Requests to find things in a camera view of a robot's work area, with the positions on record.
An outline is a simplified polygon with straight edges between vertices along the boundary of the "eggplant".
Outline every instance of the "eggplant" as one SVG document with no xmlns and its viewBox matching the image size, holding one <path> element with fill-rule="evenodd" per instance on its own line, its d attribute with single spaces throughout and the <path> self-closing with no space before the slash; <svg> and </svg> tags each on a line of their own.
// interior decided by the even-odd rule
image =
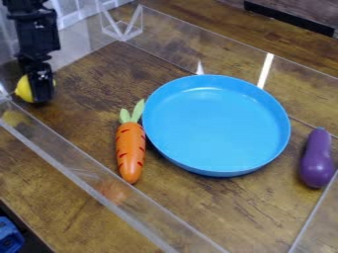
<svg viewBox="0 0 338 253">
<path fill-rule="evenodd" d="M 309 135 L 301 159 L 299 177 L 309 187 L 318 189 L 329 184 L 334 172 L 331 134 L 319 127 Z"/>
</svg>

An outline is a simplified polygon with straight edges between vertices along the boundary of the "wooden table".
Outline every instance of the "wooden table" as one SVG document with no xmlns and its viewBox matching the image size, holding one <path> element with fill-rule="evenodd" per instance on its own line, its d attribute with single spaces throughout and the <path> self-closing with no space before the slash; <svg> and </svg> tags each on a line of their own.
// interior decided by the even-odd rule
<svg viewBox="0 0 338 253">
<path fill-rule="evenodd" d="M 335 40 L 214 1 L 154 0 L 147 4 L 210 31 L 338 75 Z M 56 73 L 59 86 L 50 104 L 38 107 L 18 103 L 116 172 L 114 131 L 119 109 L 131 108 L 162 84 L 189 74 L 130 45 L 114 42 Z M 299 120 L 317 126 L 322 123 L 337 134 L 337 110 L 330 109 L 338 100 L 333 85 L 319 87 L 303 81 L 269 89 L 283 98 Z M 322 109 L 310 103 L 318 92 L 325 99 Z M 293 109 L 294 93 L 303 97 L 309 108 Z M 307 114 L 311 109 L 321 114 Z M 291 142 L 274 165 L 250 177 L 226 181 L 187 173 L 148 148 L 136 187 L 231 252 L 285 252 L 318 201 L 321 191 L 303 187 L 295 176 L 311 128 L 299 121 L 291 121 L 291 126 Z M 4 129 L 0 132 L 0 198 L 56 252 L 162 252 Z M 338 157 L 337 141 L 334 155 Z M 209 227 L 206 220 L 214 220 Z"/>
</svg>

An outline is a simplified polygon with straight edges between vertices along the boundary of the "blue object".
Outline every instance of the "blue object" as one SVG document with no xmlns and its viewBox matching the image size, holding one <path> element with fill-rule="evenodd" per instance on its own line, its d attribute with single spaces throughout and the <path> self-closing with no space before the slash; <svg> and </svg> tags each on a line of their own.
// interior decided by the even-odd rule
<svg viewBox="0 0 338 253">
<path fill-rule="evenodd" d="M 146 103 L 143 126 L 175 165 L 214 177 L 258 170 L 281 155 L 290 138 L 278 100 L 222 75 L 187 76 L 162 86 Z"/>
<path fill-rule="evenodd" d="M 24 237 L 12 221 L 6 216 L 0 216 L 0 252 L 19 252 L 24 242 Z"/>
</svg>

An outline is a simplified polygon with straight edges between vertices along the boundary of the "green carrot top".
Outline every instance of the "green carrot top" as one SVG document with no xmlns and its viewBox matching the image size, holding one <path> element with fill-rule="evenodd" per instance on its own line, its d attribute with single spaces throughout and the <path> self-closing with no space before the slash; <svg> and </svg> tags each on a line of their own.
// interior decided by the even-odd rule
<svg viewBox="0 0 338 253">
<path fill-rule="evenodd" d="M 139 101 L 134 108 L 132 116 L 127 109 L 122 109 L 120 111 L 120 123 L 136 123 L 142 117 L 144 110 L 144 99 Z"/>
</svg>

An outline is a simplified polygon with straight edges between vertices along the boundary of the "carrot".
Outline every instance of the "carrot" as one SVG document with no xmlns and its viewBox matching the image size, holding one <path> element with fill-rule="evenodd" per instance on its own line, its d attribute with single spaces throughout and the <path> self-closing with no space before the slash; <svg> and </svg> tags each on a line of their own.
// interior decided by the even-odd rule
<svg viewBox="0 0 338 253">
<path fill-rule="evenodd" d="M 142 100 L 130 116 L 126 109 L 120 111 L 120 123 L 116 130 L 116 159 L 122 178 L 135 184 L 142 177 L 144 156 L 146 156 L 146 133 L 138 124 L 144 110 Z"/>
</svg>

